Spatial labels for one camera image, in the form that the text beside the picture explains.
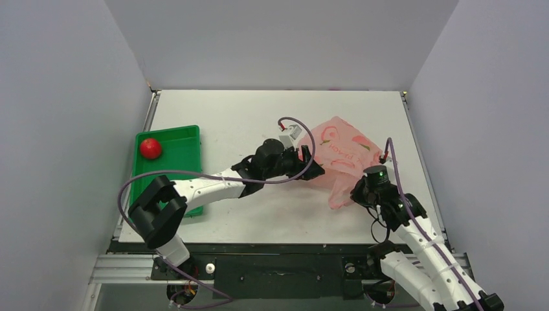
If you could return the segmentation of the pink plastic bag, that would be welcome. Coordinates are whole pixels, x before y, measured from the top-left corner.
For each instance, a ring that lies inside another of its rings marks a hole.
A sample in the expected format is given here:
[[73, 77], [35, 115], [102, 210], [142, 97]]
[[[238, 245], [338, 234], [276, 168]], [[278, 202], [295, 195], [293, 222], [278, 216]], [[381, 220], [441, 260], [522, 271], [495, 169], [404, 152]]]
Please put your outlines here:
[[325, 173], [312, 179], [310, 183], [330, 190], [330, 209], [351, 205], [351, 190], [362, 178], [366, 168], [379, 164], [382, 149], [340, 117], [332, 117], [311, 132], [313, 138], [305, 135], [298, 145], [307, 145], [309, 149], [315, 146], [314, 161]]

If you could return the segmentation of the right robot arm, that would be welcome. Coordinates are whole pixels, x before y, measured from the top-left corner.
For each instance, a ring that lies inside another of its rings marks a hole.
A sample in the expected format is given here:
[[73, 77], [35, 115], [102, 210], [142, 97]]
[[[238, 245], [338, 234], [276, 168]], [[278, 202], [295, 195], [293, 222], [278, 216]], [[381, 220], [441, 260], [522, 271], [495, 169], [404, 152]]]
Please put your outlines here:
[[412, 194], [402, 194], [387, 167], [364, 170], [351, 192], [363, 207], [374, 207], [386, 227], [404, 241], [422, 265], [416, 267], [387, 240], [370, 248], [365, 268], [374, 277], [396, 281], [424, 310], [503, 310], [497, 294], [487, 294], [445, 245], [426, 210]]

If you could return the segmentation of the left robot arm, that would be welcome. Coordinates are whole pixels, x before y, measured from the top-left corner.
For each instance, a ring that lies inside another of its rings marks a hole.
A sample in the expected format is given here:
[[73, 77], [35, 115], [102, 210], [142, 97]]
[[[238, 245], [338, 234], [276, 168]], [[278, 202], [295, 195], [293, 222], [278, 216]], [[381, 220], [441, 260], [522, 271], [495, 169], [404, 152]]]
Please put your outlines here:
[[249, 196], [275, 178], [280, 183], [308, 181], [324, 173], [308, 146], [296, 149], [284, 146], [279, 140], [267, 139], [253, 155], [211, 178], [170, 180], [161, 174], [132, 203], [128, 216], [146, 246], [168, 263], [168, 271], [184, 279], [192, 273], [193, 260], [177, 230], [187, 211]]

